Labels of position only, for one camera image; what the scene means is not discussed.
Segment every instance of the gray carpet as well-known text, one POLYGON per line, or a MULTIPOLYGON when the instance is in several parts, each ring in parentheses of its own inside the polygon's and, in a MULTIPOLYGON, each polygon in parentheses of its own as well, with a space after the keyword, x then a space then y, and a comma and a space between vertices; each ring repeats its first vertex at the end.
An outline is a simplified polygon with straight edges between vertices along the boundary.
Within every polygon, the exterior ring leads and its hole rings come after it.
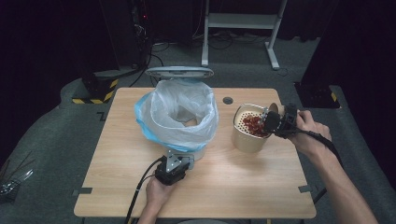
MULTIPOLYGON (((263 38, 249 42, 249 38, 234 41, 227 49, 209 48, 209 68, 215 75, 205 79, 210 87, 272 88, 276 89, 283 105, 302 105, 293 87, 300 81, 318 41, 302 43, 298 38, 291 41, 277 40, 275 52, 281 69, 274 71, 262 48, 263 38)), ((211 40, 211 46, 224 47, 227 43, 211 40)), ((200 66, 201 51, 198 47, 166 44, 153 48, 153 54, 164 65, 200 66)), ((153 57, 149 67, 161 66, 153 57)), ((138 74, 121 77, 117 88, 128 87, 138 74)), ((19 176, 29 169, 34 173, 21 184, 14 203, 0 204, 0 223, 81 223, 74 215, 79 189, 90 165, 100 133, 104 126, 98 112, 108 112, 111 101, 105 105, 74 105, 71 97, 80 80, 66 85, 62 102, 43 115, 26 132, 10 156, 8 170, 15 169, 31 152, 25 162, 29 165, 15 174, 19 176)), ((150 87, 149 77, 142 76, 135 87, 150 87)), ((332 139, 344 162, 347 174, 372 207, 380 223, 396 223, 396 195, 380 170, 370 149, 364 142, 351 115, 341 88, 331 86, 342 106, 339 109, 310 109, 314 119, 331 128, 332 139)), ((315 196, 323 184, 318 173, 305 156, 300 155, 307 182, 315 196)), ((335 223, 330 202, 325 195, 317 203, 318 214, 305 223, 335 223)), ((123 223, 123 218, 88 217, 85 223, 123 223)), ((161 223, 177 223, 181 220, 159 220, 161 223)), ((265 223, 260 220, 237 220, 246 223, 265 223)), ((297 219, 273 219, 272 223, 299 223, 297 219)))

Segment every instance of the blue plastic bag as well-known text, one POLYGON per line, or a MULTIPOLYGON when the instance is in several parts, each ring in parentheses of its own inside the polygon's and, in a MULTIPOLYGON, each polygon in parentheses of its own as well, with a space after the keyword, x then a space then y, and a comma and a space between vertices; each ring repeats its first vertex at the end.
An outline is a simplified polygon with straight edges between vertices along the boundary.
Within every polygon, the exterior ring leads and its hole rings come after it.
POLYGON ((160 81, 134 105, 134 112, 148 140, 182 152, 202 150, 219 124, 212 89, 195 79, 160 81), (192 119, 197 125, 186 127, 192 119))

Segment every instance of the beige cup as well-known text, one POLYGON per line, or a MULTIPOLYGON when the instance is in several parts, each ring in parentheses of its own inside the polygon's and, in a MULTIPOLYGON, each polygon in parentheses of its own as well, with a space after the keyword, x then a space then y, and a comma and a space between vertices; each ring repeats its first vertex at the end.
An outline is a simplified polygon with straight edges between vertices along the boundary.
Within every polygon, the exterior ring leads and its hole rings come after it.
MULTIPOLYGON (((278 113, 278 107, 275 103, 268 108, 270 111, 278 113)), ((264 107, 252 104, 240 105, 233 117, 233 145, 239 150, 247 153, 254 153, 262 150, 264 143, 271 136, 270 133, 264 137, 255 136, 249 133, 248 127, 244 123, 247 116, 261 117, 264 107)))

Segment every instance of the bin lid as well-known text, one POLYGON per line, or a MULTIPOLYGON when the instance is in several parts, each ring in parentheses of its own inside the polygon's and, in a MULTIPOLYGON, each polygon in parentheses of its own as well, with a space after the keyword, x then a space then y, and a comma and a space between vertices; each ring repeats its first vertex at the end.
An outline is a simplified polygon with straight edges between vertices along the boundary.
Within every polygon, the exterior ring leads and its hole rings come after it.
POLYGON ((153 77, 201 78, 212 77, 215 73, 211 69, 205 67, 164 66, 149 68, 146 70, 146 74, 153 77))

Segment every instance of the dark background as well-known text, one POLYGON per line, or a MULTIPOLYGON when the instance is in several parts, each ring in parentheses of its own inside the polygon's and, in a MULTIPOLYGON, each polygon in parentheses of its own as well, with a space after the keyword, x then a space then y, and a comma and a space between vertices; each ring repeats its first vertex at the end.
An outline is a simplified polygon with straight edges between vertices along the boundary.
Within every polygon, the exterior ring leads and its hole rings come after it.
MULTIPOLYGON (((138 46, 131 44, 136 40, 131 37, 131 42, 115 41, 116 31, 106 24, 111 15, 128 14, 127 9, 121 11, 120 7, 125 6, 126 1, 82 2, 0 2, 0 71, 3 81, 0 164, 26 130, 60 103, 61 88, 81 77, 75 58, 71 56, 70 36, 86 60, 84 66, 92 72, 117 69, 139 61, 136 56, 138 46), (119 13, 107 14, 103 5, 114 7, 119 13), (129 52, 119 52, 117 45, 121 49, 122 45, 126 46, 129 52), (131 61, 121 60, 121 55, 130 56, 131 61)), ((149 6, 156 0, 147 2, 149 6)), ((337 3, 335 0, 289 1, 278 38, 299 36, 305 41, 321 37, 304 82, 342 87, 362 135, 394 187, 395 176, 390 173, 393 154, 390 135, 394 119, 390 107, 394 97, 392 73, 396 71, 393 40, 396 30, 393 11, 396 7, 392 2, 375 0, 340 1, 338 7, 337 3)), ((211 9, 221 12, 275 13, 278 5, 279 1, 269 0, 249 0, 244 4, 236 0, 211 1, 211 9)), ((197 34, 203 31, 201 1, 167 0, 153 11, 145 9, 148 14, 157 15, 153 26, 163 28, 156 33, 162 37, 172 40, 175 36, 183 36, 177 41, 189 44, 188 36, 195 32, 198 24, 197 34), (184 20, 175 23, 172 15, 176 14, 169 13, 172 10, 178 11, 177 16, 184 20)), ((126 22, 120 30, 130 35, 131 26, 126 22)))

